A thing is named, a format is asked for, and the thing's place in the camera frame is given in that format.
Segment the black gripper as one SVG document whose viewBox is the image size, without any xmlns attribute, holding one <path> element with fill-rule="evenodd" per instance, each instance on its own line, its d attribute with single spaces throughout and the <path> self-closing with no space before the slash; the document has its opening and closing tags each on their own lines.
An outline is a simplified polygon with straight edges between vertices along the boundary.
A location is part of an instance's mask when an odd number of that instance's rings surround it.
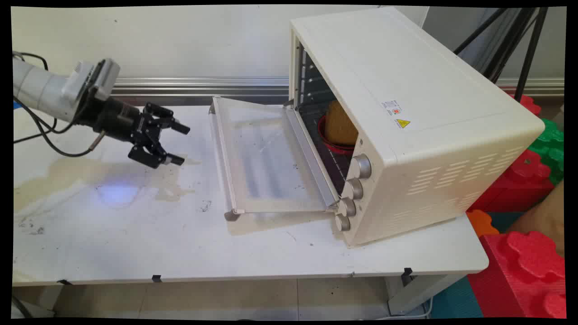
<svg viewBox="0 0 578 325">
<path fill-rule="evenodd" d="M 84 104 L 84 126 L 121 142 L 132 143 L 128 158 L 149 168 L 185 162 L 184 157 L 168 153 L 161 146 L 157 127 L 171 128 L 184 135 L 191 129 L 180 123 L 172 110 L 160 105 L 149 102 L 141 111 L 114 98 L 105 101 L 92 98 Z"/>
</svg>

